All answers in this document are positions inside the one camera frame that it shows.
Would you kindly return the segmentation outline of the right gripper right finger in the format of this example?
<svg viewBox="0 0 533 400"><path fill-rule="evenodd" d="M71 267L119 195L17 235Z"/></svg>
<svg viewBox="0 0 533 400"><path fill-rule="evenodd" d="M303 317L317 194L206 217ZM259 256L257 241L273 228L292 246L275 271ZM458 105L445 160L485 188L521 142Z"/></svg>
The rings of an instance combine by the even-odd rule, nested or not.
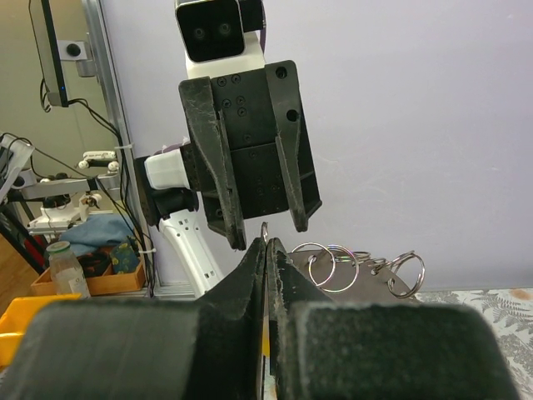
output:
<svg viewBox="0 0 533 400"><path fill-rule="evenodd" d="M472 307L336 302L266 248L271 371L280 399L516 399L496 338Z"/></svg>

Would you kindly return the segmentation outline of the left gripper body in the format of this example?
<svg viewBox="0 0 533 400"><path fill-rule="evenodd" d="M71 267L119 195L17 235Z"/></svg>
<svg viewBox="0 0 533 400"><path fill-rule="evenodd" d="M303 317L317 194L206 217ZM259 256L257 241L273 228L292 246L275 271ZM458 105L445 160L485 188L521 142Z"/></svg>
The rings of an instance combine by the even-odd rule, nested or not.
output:
<svg viewBox="0 0 533 400"><path fill-rule="evenodd" d="M276 123L265 67L210 79L217 108L225 121L244 222L290 213L276 149ZM191 187L199 192L191 144L188 152L185 164L192 173Z"/></svg>

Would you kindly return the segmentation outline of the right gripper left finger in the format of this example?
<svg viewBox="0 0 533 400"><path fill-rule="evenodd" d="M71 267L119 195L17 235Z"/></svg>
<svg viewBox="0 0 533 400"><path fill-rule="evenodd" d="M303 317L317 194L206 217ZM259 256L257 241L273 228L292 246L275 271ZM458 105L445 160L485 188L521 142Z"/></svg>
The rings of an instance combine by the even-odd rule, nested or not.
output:
<svg viewBox="0 0 533 400"><path fill-rule="evenodd" d="M266 244L194 301L53 302L33 318L4 399L256 399Z"/></svg>

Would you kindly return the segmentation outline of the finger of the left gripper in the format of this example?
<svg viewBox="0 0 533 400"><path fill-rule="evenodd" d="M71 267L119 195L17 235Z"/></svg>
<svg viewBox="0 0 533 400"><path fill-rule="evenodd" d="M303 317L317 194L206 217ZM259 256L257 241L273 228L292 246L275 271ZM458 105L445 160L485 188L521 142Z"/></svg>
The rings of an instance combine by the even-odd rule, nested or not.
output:
<svg viewBox="0 0 533 400"><path fill-rule="evenodd" d="M234 250L247 248L242 207L222 111L212 82L200 77L181 82L178 91L191 139L207 226Z"/></svg>
<svg viewBox="0 0 533 400"><path fill-rule="evenodd" d="M322 205L306 128L296 64L267 64L266 83L276 123L276 149L292 221L305 232Z"/></svg>

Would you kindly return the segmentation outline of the metal ring key organizer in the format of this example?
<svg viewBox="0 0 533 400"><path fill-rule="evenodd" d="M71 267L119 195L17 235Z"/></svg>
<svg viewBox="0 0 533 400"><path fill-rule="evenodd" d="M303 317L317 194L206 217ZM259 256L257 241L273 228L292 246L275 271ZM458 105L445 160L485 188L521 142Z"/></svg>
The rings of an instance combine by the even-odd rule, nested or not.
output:
<svg viewBox="0 0 533 400"><path fill-rule="evenodd" d="M304 303L418 306L424 260L415 251L393 259L341 244L304 242L281 250L266 274L268 303L290 309Z"/></svg>

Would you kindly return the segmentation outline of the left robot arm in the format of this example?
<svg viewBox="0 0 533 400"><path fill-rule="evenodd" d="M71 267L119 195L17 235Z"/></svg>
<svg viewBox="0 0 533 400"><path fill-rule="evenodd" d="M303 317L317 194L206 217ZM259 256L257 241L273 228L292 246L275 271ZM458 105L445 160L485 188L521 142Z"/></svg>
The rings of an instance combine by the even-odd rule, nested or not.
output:
<svg viewBox="0 0 533 400"><path fill-rule="evenodd" d="M177 253L197 296L222 273L197 224L245 250L245 221L289 212L305 232L321 197L291 60L179 84L189 139L134 162L148 224Z"/></svg>

